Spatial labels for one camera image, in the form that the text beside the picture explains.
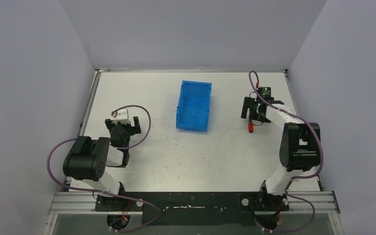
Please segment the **red handled screwdriver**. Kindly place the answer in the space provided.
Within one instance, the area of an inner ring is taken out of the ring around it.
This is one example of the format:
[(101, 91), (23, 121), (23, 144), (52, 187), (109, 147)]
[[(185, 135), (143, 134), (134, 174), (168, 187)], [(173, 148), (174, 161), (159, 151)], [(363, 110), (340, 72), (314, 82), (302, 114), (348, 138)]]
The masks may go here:
[(248, 123), (248, 132), (249, 133), (253, 133), (253, 131), (254, 131), (254, 125), (253, 125), (253, 123), (251, 121), (249, 121), (249, 123)]

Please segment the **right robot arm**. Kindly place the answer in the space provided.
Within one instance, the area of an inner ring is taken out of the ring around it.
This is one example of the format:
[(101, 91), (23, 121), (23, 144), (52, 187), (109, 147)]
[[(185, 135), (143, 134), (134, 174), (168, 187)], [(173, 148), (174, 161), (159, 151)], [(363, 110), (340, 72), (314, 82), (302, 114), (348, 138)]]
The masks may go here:
[(319, 166), (321, 157), (317, 123), (306, 124), (296, 114), (290, 112), (280, 100), (271, 96), (270, 87), (256, 86), (257, 97), (245, 97), (241, 118), (248, 120), (248, 131), (264, 123), (272, 123), (280, 128), (282, 139), (279, 149), (280, 164), (275, 172), (265, 180), (256, 196), (257, 205), (268, 210), (285, 202), (285, 191), (294, 179), (304, 172)]

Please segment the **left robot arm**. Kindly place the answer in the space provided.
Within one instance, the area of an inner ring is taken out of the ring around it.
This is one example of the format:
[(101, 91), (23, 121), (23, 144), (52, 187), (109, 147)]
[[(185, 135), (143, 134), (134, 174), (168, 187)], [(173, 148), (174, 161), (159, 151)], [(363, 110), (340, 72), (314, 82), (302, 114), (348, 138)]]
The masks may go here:
[(106, 204), (114, 211), (124, 208), (126, 198), (123, 183), (115, 180), (107, 167), (125, 168), (130, 159), (130, 138), (141, 133), (138, 117), (134, 125), (128, 119), (106, 119), (110, 137), (93, 140), (79, 136), (63, 163), (63, 173), (75, 180), (83, 181), (107, 197)]

